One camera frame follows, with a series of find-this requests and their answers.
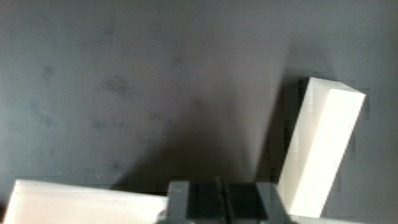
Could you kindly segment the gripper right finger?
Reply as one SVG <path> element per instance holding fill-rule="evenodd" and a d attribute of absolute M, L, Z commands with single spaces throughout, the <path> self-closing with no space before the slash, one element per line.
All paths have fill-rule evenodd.
<path fill-rule="evenodd" d="M 276 186 L 269 182 L 226 185 L 228 224 L 292 224 Z"/>

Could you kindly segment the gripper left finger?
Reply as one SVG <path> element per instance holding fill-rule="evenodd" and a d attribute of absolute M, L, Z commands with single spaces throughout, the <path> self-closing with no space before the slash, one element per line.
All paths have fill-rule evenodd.
<path fill-rule="evenodd" d="M 216 183 L 175 181 L 157 224 L 224 224 L 221 190 Z"/>

